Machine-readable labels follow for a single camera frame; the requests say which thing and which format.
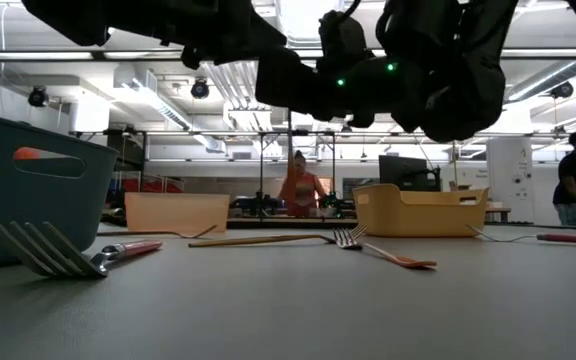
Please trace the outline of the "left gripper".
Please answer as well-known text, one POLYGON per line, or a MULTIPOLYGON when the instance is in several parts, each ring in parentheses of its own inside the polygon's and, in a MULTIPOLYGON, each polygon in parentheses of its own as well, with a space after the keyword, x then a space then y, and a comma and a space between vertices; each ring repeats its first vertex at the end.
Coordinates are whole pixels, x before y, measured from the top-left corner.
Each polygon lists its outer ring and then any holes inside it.
POLYGON ((286 36, 248 5, 248 0, 217 0, 216 14, 197 30, 197 39, 185 46, 181 61, 197 70, 205 59, 218 63, 252 60, 286 44, 286 36))

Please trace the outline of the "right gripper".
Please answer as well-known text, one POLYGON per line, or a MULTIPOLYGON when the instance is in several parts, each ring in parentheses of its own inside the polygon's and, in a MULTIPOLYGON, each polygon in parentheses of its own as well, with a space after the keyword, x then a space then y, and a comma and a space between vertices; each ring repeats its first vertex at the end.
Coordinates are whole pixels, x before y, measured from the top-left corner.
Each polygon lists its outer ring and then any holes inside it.
POLYGON ((427 70, 399 56, 368 50, 362 25, 342 12, 319 20, 323 55, 313 67, 287 48, 258 59, 256 99, 314 118, 343 118, 349 127, 369 128, 375 113, 392 113, 405 100, 417 106, 427 70))

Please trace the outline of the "black ceiling spotlight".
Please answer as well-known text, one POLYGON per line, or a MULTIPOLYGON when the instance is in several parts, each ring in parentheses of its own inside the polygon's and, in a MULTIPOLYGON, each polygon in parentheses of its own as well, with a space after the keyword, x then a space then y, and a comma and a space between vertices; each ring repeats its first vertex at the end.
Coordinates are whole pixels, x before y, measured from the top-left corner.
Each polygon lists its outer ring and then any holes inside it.
POLYGON ((573 93, 574 93, 574 87, 569 81, 563 82, 563 83, 559 84, 558 86, 553 87, 549 91, 549 95, 553 99, 569 98, 573 95, 573 93))
POLYGON ((205 78, 197 78, 191 87, 190 93, 194 99, 205 99, 210 94, 210 87, 205 78))
POLYGON ((47 94, 46 91, 46 87, 34 86, 28 96, 27 101, 31 107, 38 107, 38 108, 47 107, 50 100, 49 95, 47 94))

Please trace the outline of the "person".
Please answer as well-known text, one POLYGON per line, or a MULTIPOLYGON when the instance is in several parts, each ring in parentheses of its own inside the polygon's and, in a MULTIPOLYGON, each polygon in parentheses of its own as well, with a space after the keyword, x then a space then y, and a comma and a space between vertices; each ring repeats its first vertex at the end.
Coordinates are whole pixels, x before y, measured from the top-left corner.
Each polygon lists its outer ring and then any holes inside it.
POLYGON ((278 198, 285 202, 287 214, 293 217, 309 217, 310 210, 317 207, 317 199, 323 199, 327 192, 319 178, 306 170, 306 159, 301 151, 294 153, 292 177, 282 183, 278 198))
POLYGON ((552 203, 562 226, 576 226, 576 132, 568 139, 573 147, 558 165, 558 184, 552 203))

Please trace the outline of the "black monitor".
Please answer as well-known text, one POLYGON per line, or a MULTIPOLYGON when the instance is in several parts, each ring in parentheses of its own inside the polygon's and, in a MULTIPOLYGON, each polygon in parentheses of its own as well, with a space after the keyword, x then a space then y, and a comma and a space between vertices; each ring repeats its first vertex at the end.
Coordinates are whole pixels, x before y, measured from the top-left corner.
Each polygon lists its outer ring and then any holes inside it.
POLYGON ((429 168, 426 160, 381 155, 378 163, 381 184, 393 184, 402 191, 441 191, 440 169, 429 168))

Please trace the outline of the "yellow plastic bin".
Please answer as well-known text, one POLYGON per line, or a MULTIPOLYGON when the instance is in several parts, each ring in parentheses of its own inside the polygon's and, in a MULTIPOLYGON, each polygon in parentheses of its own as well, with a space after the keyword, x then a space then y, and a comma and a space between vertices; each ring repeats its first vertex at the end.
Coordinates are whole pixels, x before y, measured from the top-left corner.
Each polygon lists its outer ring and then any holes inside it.
POLYGON ((487 188, 451 192, 403 191, 393 184, 353 190, 358 223, 371 236, 472 237, 484 227, 487 188))

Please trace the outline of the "red storage cabinet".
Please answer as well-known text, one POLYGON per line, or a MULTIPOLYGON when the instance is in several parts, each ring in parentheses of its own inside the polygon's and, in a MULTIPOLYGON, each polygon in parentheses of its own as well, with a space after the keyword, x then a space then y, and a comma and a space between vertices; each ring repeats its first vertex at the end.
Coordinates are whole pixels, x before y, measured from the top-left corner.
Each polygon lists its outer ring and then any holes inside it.
POLYGON ((182 193, 184 182, 176 178, 141 172, 117 172, 113 178, 112 188, 124 192, 182 193))

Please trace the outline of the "orange translucent plastic bin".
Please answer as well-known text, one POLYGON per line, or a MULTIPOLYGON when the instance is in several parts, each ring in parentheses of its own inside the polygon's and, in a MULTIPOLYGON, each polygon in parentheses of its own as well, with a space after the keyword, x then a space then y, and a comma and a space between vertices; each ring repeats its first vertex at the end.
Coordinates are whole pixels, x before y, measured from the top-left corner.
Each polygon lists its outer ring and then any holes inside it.
POLYGON ((227 194, 129 192, 124 200, 129 231, 195 234, 210 227, 226 230, 227 194))

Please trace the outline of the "white building column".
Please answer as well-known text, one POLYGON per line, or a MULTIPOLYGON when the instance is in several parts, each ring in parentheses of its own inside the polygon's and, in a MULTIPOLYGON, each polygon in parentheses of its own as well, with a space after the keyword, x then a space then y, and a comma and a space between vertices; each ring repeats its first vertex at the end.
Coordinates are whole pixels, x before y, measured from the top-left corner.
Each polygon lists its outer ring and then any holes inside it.
POLYGON ((499 137, 487 142, 490 196, 511 209, 515 221, 534 217, 532 147, 529 138, 499 137))

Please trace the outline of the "ceiling light strip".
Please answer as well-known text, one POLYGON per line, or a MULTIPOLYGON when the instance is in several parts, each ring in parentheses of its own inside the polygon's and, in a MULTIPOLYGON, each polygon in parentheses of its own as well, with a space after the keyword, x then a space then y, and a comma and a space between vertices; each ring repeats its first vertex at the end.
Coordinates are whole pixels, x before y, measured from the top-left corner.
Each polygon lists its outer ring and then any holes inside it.
POLYGON ((508 59, 576 58, 576 48, 507 48, 502 50, 501 57, 508 59))
POLYGON ((90 52, 0 52, 0 61, 90 60, 90 52))

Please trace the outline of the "grey table mat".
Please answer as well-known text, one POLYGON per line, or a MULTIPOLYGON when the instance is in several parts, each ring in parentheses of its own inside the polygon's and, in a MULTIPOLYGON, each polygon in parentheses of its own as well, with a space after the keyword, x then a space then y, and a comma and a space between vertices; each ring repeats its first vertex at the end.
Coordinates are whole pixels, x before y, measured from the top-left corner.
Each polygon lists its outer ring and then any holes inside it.
POLYGON ((576 245, 533 228, 162 248, 101 280, 0 267, 0 360, 576 360, 576 245))

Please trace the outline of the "teal plastic bin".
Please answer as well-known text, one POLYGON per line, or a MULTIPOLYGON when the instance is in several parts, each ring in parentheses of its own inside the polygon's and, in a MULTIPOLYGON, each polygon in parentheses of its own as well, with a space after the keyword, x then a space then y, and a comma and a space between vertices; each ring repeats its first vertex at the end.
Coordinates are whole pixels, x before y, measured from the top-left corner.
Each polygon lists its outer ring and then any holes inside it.
MULTIPOLYGON (((116 150, 0 118, 0 222, 52 223, 80 251, 95 240, 116 150), (13 160, 22 147, 37 160, 13 160)), ((0 238, 0 266, 16 262, 0 238)))

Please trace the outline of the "orange-handled silver fork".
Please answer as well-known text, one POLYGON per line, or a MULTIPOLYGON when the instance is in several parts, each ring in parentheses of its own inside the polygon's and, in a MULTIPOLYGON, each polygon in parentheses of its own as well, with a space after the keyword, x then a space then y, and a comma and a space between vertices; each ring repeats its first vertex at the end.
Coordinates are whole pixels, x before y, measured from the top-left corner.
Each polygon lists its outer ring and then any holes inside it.
POLYGON ((352 229, 348 228, 334 228, 333 237, 335 244, 343 250, 363 251, 368 249, 380 255, 382 258, 392 262, 400 267, 408 269, 426 269, 436 267, 437 263, 434 261, 417 261, 411 258, 406 258, 392 254, 375 245, 367 242, 360 242, 359 238, 366 233, 366 225, 358 225, 352 229))

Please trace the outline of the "silver air duct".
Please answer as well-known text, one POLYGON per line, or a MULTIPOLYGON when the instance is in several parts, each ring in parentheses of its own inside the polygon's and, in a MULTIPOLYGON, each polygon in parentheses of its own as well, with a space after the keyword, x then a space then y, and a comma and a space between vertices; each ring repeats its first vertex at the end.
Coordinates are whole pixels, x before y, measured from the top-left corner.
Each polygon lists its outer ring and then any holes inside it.
POLYGON ((509 88, 505 103, 527 100, 576 77, 576 60, 559 61, 509 88))

